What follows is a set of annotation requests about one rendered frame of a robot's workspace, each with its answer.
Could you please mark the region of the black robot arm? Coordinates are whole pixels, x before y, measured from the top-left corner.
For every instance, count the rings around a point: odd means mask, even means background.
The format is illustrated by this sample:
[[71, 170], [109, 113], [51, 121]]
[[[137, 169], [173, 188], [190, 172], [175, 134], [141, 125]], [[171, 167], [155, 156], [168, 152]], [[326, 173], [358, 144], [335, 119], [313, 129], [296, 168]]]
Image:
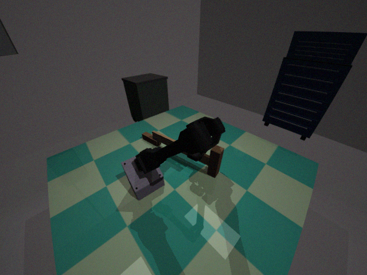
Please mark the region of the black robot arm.
[[[180, 132], [178, 140], [161, 148], [147, 148], [137, 156], [135, 164], [138, 171], [144, 174], [160, 167], [167, 158], [182, 152], [189, 154], [204, 153], [219, 144], [221, 134], [225, 128], [220, 118], [202, 117], [186, 125], [186, 129]], [[212, 136], [212, 137], [211, 137]]]

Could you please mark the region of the long brown wooden rail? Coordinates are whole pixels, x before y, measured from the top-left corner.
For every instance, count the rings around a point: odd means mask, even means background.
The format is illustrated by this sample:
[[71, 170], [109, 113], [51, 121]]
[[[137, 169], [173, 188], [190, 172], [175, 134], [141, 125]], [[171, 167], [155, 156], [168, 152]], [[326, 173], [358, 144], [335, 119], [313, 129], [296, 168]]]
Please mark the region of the long brown wooden rail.
[[[156, 131], [152, 131], [152, 134], [154, 137], [157, 138], [157, 140], [165, 145], [169, 145], [170, 143], [176, 141], [170, 137], [167, 137], [159, 132], [156, 132]], [[187, 152], [182, 152], [183, 154], [187, 155]], [[207, 155], [204, 153], [204, 156], [202, 157], [201, 160], [199, 160], [199, 162], [205, 164], [205, 165], [209, 165], [209, 158], [210, 158], [210, 155]]]

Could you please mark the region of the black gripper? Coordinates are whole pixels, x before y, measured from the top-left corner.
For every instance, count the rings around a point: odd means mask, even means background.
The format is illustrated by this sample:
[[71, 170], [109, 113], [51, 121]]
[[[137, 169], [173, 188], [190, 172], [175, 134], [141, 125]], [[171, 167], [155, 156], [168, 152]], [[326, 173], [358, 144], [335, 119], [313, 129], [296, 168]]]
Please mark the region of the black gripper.
[[196, 154], [189, 154], [189, 153], [187, 153], [187, 157], [188, 158], [190, 158], [190, 159], [192, 159], [192, 160], [194, 160], [194, 161], [199, 161], [199, 160], [201, 160], [202, 159], [202, 157], [204, 156], [204, 153], [196, 153]]

